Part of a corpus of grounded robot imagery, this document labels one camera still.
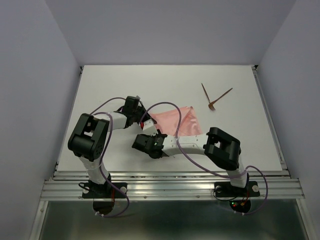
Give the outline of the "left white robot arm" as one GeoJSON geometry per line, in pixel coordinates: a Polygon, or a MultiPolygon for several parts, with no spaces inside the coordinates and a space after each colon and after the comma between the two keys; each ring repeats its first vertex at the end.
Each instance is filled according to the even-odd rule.
{"type": "Polygon", "coordinates": [[[88,174],[88,181],[79,184],[84,199],[110,198],[115,193],[111,186],[111,174],[103,163],[103,157],[110,143],[112,131],[122,130],[139,120],[146,112],[138,96],[128,96],[124,105],[113,112],[99,112],[80,115],[67,147],[80,159],[88,174]]]}

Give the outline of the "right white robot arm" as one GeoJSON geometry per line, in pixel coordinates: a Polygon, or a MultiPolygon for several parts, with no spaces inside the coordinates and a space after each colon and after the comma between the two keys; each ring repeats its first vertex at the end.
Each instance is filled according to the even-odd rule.
{"type": "Polygon", "coordinates": [[[240,161],[241,142],[220,128],[211,127],[206,134],[192,136],[172,136],[161,132],[156,135],[138,134],[132,148],[152,159],[180,154],[206,156],[226,171],[233,194],[242,195],[248,190],[248,174],[240,161]]]}

